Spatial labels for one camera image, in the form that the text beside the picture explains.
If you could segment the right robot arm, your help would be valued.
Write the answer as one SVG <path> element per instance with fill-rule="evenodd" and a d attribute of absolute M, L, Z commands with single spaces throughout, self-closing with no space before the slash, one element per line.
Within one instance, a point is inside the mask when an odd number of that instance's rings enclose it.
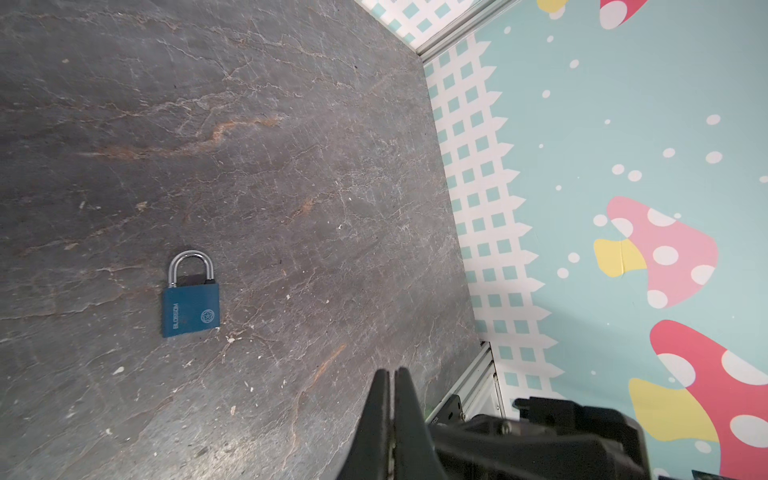
<path fill-rule="evenodd" d="M 518 398 L 517 420 L 478 414 L 429 428 L 450 479 L 649 479 L 644 433 L 628 416 L 569 400 Z"/>

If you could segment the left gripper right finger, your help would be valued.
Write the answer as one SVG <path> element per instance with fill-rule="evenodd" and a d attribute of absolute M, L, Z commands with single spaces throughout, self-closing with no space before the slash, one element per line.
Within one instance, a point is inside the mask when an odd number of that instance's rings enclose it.
<path fill-rule="evenodd" d="M 394 478 L 447 479 L 422 416 L 407 368 L 397 369 L 394 385 Z"/>

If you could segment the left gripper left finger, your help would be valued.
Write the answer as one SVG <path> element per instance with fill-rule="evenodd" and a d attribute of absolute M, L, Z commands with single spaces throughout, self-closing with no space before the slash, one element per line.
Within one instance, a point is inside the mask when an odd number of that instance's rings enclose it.
<path fill-rule="evenodd" d="M 375 372 L 338 480 L 384 480 L 390 462 L 390 374 Z"/>

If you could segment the blue padlock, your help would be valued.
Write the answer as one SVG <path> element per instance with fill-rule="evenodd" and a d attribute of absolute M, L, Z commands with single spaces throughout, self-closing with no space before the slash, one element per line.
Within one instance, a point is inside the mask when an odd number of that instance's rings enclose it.
<path fill-rule="evenodd" d="M 198 285 L 179 286 L 178 267 L 190 258 L 203 262 L 205 280 Z M 164 338 L 220 326 L 220 290 L 215 280 L 214 264 L 209 255 L 199 250 L 180 252 L 170 262 L 167 283 L 168 287 L 162 297 L 161 333 Z"/>

